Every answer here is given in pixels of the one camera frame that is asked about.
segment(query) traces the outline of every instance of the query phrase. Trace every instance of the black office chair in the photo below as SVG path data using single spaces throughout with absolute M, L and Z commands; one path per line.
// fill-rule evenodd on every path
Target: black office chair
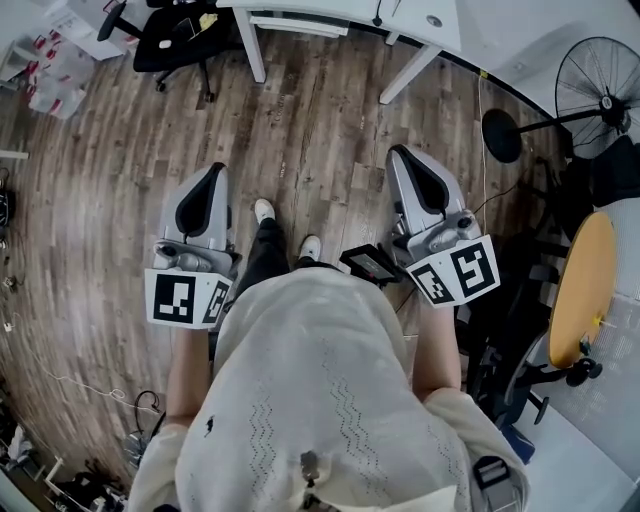
M 498 261 L 501 285 L 469 304 L 467 390 L 498 428 L 515 423 L 527 401 L 538 409 L 535 424 L 540 423 L 549 400 L 533 395 L 533 385 L 566 379 L 576 387 L 602 372 L 588 357 L 558 370 L 527 361 L 549 328 L 551 308 L 540 302 L 542 284 L 559 281 L 557 269 L 542 263 L 547 244 L 534 235 L 521 233 L 505 244 Z M 581 350 L 589 355 L 588 344 Z
M 225 50 L 240 49 L 239 44 L 229 43 L 230 28 L 234 22 L 230 9 L 217 9 L 215 5 L 204 0 L 194 3 L 179 3 L 173 5 L 172 0 L 147 0 L 151 8 L 159 9 L 151 14 L 144 29 L 140 31 L 136 26 L 122 18 L 126 1 L 118 4 L 107 16 L 100 32 L 98 41 L 104 41 L 111 36 L 114 28 L 119 28 L 129 35 L 139 39 L 133 60 L 133 69 L 138 73 L 162 74 L 156 79 L 156 90 L 164 92 L 164 81 L 179 68 L 198 64 L 202 72 L 202 82 L 205 100 L 213 102 L 215 95 L 209 86 L 207 73 L 207 59 L 215 57 Z M 217 14 L 217 21 L 207 30 L 184 42 L 173 42 L 169 48 L 160 48 L 160 42 L 177 39 L 174 32 L 176 25 L 185 19 L 191 20 L 195 31 L 200 29 L 200 17 L 203 14 Z

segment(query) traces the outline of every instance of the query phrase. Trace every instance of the white desk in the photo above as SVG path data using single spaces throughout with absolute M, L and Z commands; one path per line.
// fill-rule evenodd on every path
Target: white desk
M 266 73 L 251 22 L 252 11 L 316 14 L 374 26 L 378 0 L 218 0 L 216 5 L 233 8 L 253 76 L 256 82 L 262 83 Z M 380 103 L 389 103 L 442 49 L 460 52 L 460 29 L 454 0 L 380 0 L 379 16 L 382 20 L 379 28 L 390 32 L 387 44 L 393 44 L 399 35 L 423 43 L 420 51 L 382 92 Z M 428 16 L 437 17 L 442 26 L 434 26 L 428 21 Z

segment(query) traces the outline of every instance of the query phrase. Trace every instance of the round table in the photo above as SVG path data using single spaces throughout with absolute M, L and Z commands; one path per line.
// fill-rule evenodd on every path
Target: round table
M 589 215 L 567 255 L 549 328 L 549 357 L 556 368 L 580 359 L 580 340 L 593 343 L 607 314 L 616 277 L 615 233 L 604 212 Z

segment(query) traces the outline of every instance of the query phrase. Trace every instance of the floor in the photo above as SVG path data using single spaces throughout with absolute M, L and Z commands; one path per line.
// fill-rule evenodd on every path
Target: floor
M 339 40 L 261 34 L 266 84 L 253 82 L 242 52 L 210 65 L 215 104 L 203 101 L 197 67 L 154 91 L 153 77 L 131 59 L 97 66 L 80 111 L 69 121 L 28 111 L 19 95 L 0 91 L 0 147 L 31 152 L 5 161 L 18 210 L 4 251 L 0 375 L 13 407 L 46 460 L 77 471 L 99 459 L 129 483 L 122 439 L 135 430 L 131 407 L 144 389 L 164 399 L 171 330 L 145 321 L 143 269 L 151 260 L 164 198 L 195 170 L 221 161 L 232 181 L 236 248 L 248 253 L 252 204 L 274 201 L 293 255 L 308 233 L 323 239 L 323 260 L 383 240 L 391 218 L 384 162 L 392 144 L 408 143 L 441 161 L 460 181 L 467 205 L 483 202 L 482 111 L 508 110 L 522 124 L 529 107 L 472 72 L 437 59 L 390 105 L 378 95 L 415 48 L 353 32 Z M 557 159 L 553 132 L 525 138 L 523 157 L 501 165 L 486 155 L 486 195 L 532 172 L 535 156 Z M 535 215 L 530 197 L 512 192 L 478 214 L 497 237 Z M 389 290 L 397 307 L 407 286 Z M 399 316 L 415 334 L 414 294 Z M 140 413 L 149 428 L 154 414 Z

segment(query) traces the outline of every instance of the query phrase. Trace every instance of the white sneaker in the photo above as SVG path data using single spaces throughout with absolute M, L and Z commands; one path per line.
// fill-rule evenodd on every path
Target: white sneaker
M 305 256 L 313 261 L 320 259 L 320 251 L 322 250 L 322 242 L 317 236 L 311 235 L 304 239 L 302 247 L 300 247 L 300 258 Z
M 260 224 L 264 219 L 276 219 L 276 211 L 273 209 L 271 203 L 266 199 L 258 199 L 256 201 L 254 211 L 256 213 L 256 219 L 258 219 L 258 224 Z

